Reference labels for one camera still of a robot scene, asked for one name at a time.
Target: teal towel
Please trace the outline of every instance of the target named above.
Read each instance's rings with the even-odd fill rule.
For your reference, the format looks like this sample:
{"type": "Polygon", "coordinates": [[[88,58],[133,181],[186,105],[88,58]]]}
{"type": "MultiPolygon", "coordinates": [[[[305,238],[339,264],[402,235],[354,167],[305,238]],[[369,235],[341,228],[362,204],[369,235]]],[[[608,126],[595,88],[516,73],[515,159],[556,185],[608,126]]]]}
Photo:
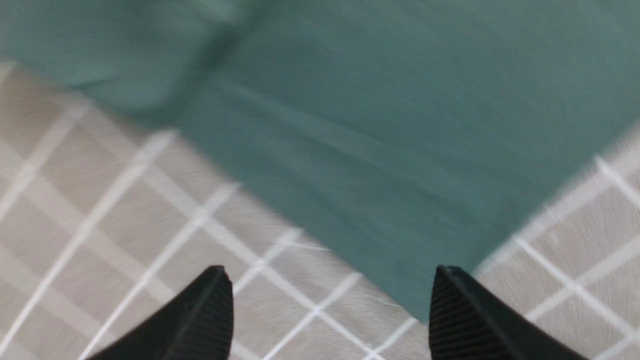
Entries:
{"type": "MultiPolygon", "coordinates": [[[[112,24],[88,25],[111,44],[115,72],[139,77],[109,78],[98,67],[79,72],[78,84],[95,77],[102,86],[77,87],[138,119],[174,121],[423,322],[438,264],[472,270],[640,114],[634,0],[261,6],[224,42],[212,42],[220,29],[211,28],[181,33],[190,41],[166,51],[140,42],[164,64],[142,73],[122,60],[131,47],[111,38],[112,24]],[[158,111],[168,103],[171,111],[158,111]]],[[[68,31],[53,38],[32,13],[20,16],[31,37],[19,44],[20,26],[8,26],[0,48],[73,86],[65,60],[87,48],[80,31],[52,20],[47,29],[68,31]],[[46,51],[33,46],[40,37],[51,41],[46,51]]],[[[158,24],[151,37],[177,33],[158,24]]],[[[97,52],[74,65],[102,62],[97,52]]]]}

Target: ribbed rubber pad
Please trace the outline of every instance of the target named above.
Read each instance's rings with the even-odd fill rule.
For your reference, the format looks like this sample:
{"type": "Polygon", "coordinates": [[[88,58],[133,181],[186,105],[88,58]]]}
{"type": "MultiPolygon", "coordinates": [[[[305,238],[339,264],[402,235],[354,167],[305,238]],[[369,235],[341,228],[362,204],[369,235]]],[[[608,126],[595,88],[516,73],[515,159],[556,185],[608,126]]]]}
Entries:
{"type": "Polygon", "coordinates": [[[442,274],[436,274],[433,283],[429,347],[433,360],[516,359],[469,299],[442,274]]]}
{"type": "Polygon", "coordinates": [[[436,271],[429,347],[432,360],[586,360],[455,266],[436,271]]]}
{"type": "Polygon", "coordinates": [[[231,282],[217,285],[208,299],[203,299],[183,325],[166,360],[228,359],[234,333],[234,303],[231,282]]]}
{"type": "Polygon", "coordinates": [[[227,360],[234,331],[232,284],[211,266],[155,314],[91,360],[227,360]]]}

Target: teal fabric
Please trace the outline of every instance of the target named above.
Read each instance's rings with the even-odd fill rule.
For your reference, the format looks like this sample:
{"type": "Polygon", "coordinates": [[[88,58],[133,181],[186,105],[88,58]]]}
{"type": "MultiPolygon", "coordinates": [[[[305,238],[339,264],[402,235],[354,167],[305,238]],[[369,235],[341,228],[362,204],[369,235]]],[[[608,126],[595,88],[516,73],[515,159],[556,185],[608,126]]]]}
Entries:
{"type": "MultiPolygon", "coordinates": [[[[472,270],[640,114],[636,1],[283,0],[259,15],[204,47],[172,119],[423,322],[438,264],[472,270]]],[[[26,58],[51,75],[57,55],[26,58]]],[[[117,108],[133,114],[171,101],[129,95],[117,108]]]]}

